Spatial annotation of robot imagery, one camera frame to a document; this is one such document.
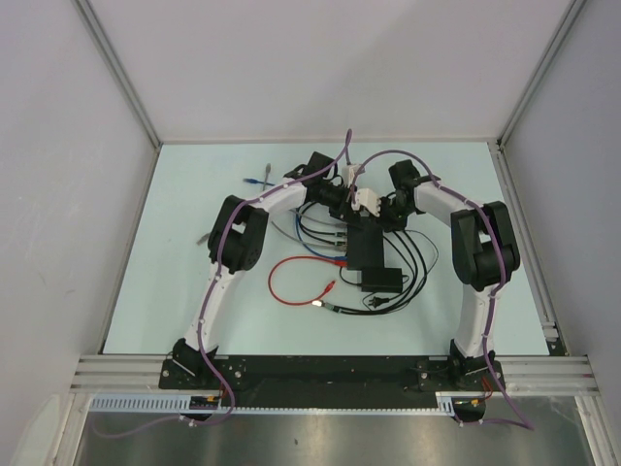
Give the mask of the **black network switch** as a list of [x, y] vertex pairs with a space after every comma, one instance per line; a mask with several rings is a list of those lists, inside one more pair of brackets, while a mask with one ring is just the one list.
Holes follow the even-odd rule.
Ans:
[[376, 223], [348, 225], [346, 236], [347, 269], [361, 271], [384, 266], [382, 229]]

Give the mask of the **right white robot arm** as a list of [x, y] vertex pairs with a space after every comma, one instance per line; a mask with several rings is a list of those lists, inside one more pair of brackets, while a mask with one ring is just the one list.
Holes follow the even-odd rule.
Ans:
[[395, 198], [381, 207], [392, 217], [429, 214], [450, 228], [453, 270], [463, 284], [460, 321], [450, 341], [447, 376], [459, 389], [482, 378], [498, 378], [494, 368], [494, 326], [502, 289], [520, 267], [520, 252], [507, 206], [479, 204], [421, 175], [411, 161], [389, 168]]

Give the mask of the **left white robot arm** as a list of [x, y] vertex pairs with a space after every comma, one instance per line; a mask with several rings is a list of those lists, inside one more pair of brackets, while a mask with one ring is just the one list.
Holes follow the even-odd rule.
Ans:
[[346, 158], [347, 149], [335, 158], [314, 152], [307, 163], [260, 193], [224, 199], [207, 240], [210, 268], [204, 298], [162, 364], [160, 388], [201, 389], [212, 380], [229, 385], [215, 367], [214, 353], [221, 344], [232, 291], [261, 257], [271, 217], [314, 201], [321, 191], [332, 188], [331, 173]]

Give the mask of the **black power adapter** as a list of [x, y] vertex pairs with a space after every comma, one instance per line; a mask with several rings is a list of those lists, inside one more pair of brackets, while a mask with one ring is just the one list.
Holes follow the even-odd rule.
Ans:
[[401, 268], [367, 267], [360, 272], [360, 288], [372, 293], [401, 293], [403, 291]]

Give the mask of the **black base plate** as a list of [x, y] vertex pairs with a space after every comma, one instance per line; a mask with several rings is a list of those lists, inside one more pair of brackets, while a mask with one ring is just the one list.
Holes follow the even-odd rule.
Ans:
[[223, 381], [242, 391], [267, 381], [302, 383], [400, 383], [424, 391], [479, 391], [504, 383], [500, 363], [470, 372], [456, 360], [431, 356], [209, 356], [175, 352], [164, 359], [159, 386], [163, 389], [217, 389]]

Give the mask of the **aluminium frame rail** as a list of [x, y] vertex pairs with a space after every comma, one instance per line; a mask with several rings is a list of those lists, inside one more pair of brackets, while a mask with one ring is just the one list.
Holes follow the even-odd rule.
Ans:
[[[157, 388], [163, 355], [84, 355], [73, 389], [141, 390]], [[600, 393], [585, 356], [498, 356], [507, 393], [512, 396], [596, 396]]]

